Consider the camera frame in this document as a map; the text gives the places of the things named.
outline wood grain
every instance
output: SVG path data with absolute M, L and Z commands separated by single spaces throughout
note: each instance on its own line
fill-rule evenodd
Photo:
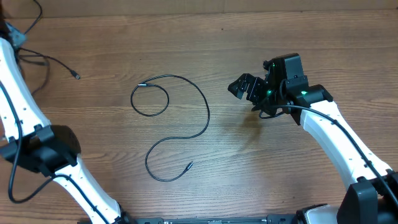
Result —
M 2 0 L 8 18 L 36 18 L 32 0 Z M 395 9 L 397 0 L 38 0 L 44 17 Z
M 24 30 L 30 19 L 11 21 Z M 262 61 L 297 52 L 310 84 L 321 83 L 347 122 L 382 160 L 398 167 L 398 11 L 273 12 L 179 16 L 43 19 L 26 47 L 57 57 L 49 85 L 35 96 L 53 124 L 71 127 L 99 184 L 134 217 L 241 217 L 292 213 L 316 203 L 339 205 L 343 183 L 320 146 L 292 118 L 263 121 L 227 86 L 242 73 L 263 75 Z M 25 65 L 32 90 L 44 68 Z M 142 80 L 172 73 L 206 95 L 208 130 L 188 141 L 164 142 L 144 166 L 157 140 L 199 132 L 206 122 L 200 94 L 165 78 L 170 106 L 155 118 L 135 113 L 131 90 Z M 164 94 L 139 90 L 146 112 L 161 110 Z M 0 223 L 76 223 L 81 208 L 56 184 L 32 201 L 7 198 L 11 164 L 0 162 Z M 44 180 L 19 169 L 16 197 Z

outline white arm panel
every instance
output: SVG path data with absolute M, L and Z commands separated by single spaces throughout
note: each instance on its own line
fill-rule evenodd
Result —
M 16 63 L 14 49 L 8 41 L 2 38 L 0 38 L 0 81 L 6 88 L 18 117 L 22 121 L 24 136 L 33 133 L 34 126 L 38 124 L 42 127 L 51 124 L 36 105 L 22 78 Z M 13 136 L 15 139 L 19 139 L 18 128 L 3 91 L 0 91 L 0 105 L 1 121 L 7 139 Z
M 311 104 L 311 109 L 336 119 L 350 133 L 366 157 L 372 161 L 373 166 L 380 175 L 387 175 L 386 169 L 391 169 L 391 167 L 381 161 L 365 146 L 344 120 L 335 102 L 325 100 L 313 103 Z M 300 124 L 321 145 L 343 179 L 346 189 L 348 189 L 350 184 L 357 183 L 358 177 L 363 176 L 368 180 L 376 178 L 372 170 L 365 165 L 365 161 L 362 160 L 353 144 L 339 127 L 332 124 L 329 120 L 305 110 L 302 110 Z
M 101 188 L 97 181 L 95 181 L 94 177 L 84 165 L 80 155 L 77 157 L 76 166 L 66 166 L 55 172 L 55 175 L 58 174 L 69 175 L 109 223 L 114 223 L 115 219 L 121 216 L 119 204 Z M 70 181 L 63 177 L 55 178 L 54 181 L 69 192 L 90 217 L 92 223 L 104 223 L 102 218 L 91 209 L 90 205 Z

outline robotic hand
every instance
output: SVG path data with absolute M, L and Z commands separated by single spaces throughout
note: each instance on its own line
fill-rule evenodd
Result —
M 163 220 L 132 219 L 98 185 L 80 157 L 80 145 L 72 130 L 51 125 L 35 104 L 18 69 L 12 40 L 0 21 L 0 114 L 8 145 L 0 155 L 12 162 L 9 198 L 14 203 L 31 199 L 50 181 L 59 183 L 80 204 L 92 223 L 196 224 L 196 223 L 398 223 L 398 174 L 355 135 L 338 111 L 331 95 L 321 86 L 308 86 L 298 54 L 264 62 L 266 79 L 243 74 L 228 90 L 253 102 L 252 110 L 271 117 L 278 108 L 291 114 L 325 150 L 336 166 L 347 193 L 340 208 L 316 205 L 291 215 L 257 218 Z M 16 200 L 12 185 L 16 167 L 50 177 L 32 195 Z M 378 200 L 377 193 L 384 198 Z

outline beige wall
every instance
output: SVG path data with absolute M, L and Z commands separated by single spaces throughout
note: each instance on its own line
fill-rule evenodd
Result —
M 35 17 L 32 0 L 2 0 L 7 17 Z M 398 0 L 38 0 L 44 17 L 395 9 Z

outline wood surface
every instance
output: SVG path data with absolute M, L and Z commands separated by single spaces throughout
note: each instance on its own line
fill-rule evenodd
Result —
M 30 19 L 11 20 L 20 30 Z M 134 217 L 255 217 L 294 213 L 318 203 L 339 205 L 343 183 L 325 153 L 290 116 L 260 120 L 251 104 L 227 91 L 242 73 L 263 76 L 262 61 L 297 52 L 311 85 L 322 84 L 365 144 L 398 169 L 398 11 L 273 12 L 43 19 L 25 47 L 48 54 L 81 75 L 74 79 L 51 63 L 49 84 L 35 100 L 53 124 L 74 130 L 83 159 L 99 184 Z M 31 90 L 45 69 L 23 64 Z M 210 105 L 205 125 L 200 94 L 165 78 L 170 106 L 155 118 L 130 106 L 131 90 L 146 78 L 184 76 Z M 165 96 L 141 89 L 134 99 L 145 112 L 164 107 Z M 83 210 L 51 183 L 30 202 L 7 197 L 11 164 L 0 161 L 0 223 L 76 223 Z M 44 181 L 17 170 L 22 198 Z
M 36 18 L 33 0 L 2 0 L 6 16 Z M 398 0 L 38 0 L 44 17 L 395 9 Z

